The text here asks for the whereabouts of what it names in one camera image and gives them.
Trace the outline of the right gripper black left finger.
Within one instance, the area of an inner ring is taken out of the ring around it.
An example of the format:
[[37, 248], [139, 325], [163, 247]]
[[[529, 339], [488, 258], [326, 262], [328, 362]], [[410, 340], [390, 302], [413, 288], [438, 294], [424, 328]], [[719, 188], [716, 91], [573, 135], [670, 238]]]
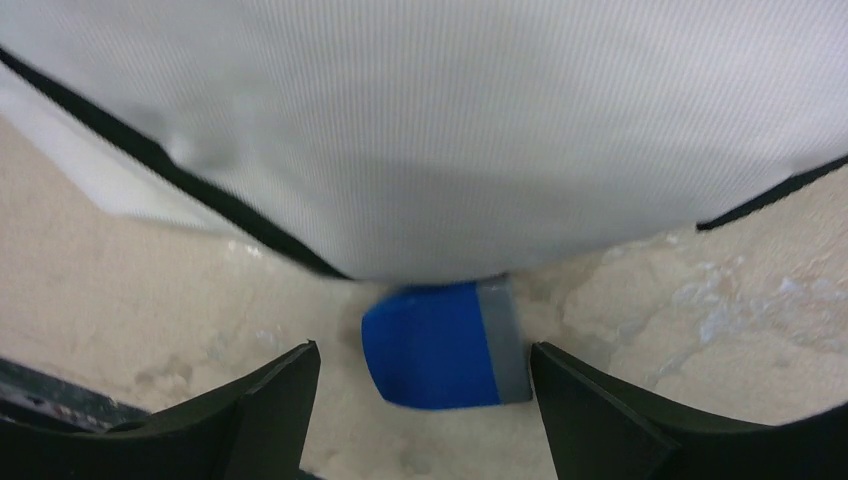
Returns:
[[140, 421], [62, 432], [1, 418], [4, 479], [308, 479], [315, 342]]

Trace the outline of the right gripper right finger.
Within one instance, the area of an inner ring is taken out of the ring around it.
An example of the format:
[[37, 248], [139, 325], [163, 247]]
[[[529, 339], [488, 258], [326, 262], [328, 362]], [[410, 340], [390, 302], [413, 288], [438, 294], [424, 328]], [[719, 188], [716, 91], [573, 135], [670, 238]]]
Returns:
[[531, 348], [560, 479], [844, 479], [847, 407], [778, 426], [701, 411], [610, 376], [548, 342]]

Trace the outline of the blue pencil sharpener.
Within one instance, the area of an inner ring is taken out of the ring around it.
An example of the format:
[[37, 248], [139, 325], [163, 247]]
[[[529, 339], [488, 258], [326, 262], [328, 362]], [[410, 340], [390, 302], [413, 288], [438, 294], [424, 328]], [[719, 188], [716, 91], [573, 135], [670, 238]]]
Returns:
[[533, 398], [505, 276], [398, 291], [363, 315], [360, 332], [373, 383], [391, 404], [441, 411]]

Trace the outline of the beige backpack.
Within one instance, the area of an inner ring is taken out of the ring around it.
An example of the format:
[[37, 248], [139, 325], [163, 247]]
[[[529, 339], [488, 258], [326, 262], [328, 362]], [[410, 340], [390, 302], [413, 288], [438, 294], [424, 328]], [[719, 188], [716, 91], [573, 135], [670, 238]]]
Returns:
[[843, 1], [5, 1], [103, 210], [423, 284], [744, 215], [847, 153]]

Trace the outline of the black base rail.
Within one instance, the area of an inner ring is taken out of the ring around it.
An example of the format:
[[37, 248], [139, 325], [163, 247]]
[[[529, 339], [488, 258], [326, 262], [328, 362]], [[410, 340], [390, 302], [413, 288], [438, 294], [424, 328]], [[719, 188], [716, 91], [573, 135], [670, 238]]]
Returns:
[[148, 416], [145, 410], [78, 384], [1, 360], [3, 420], [62, 432], [101, 433]]

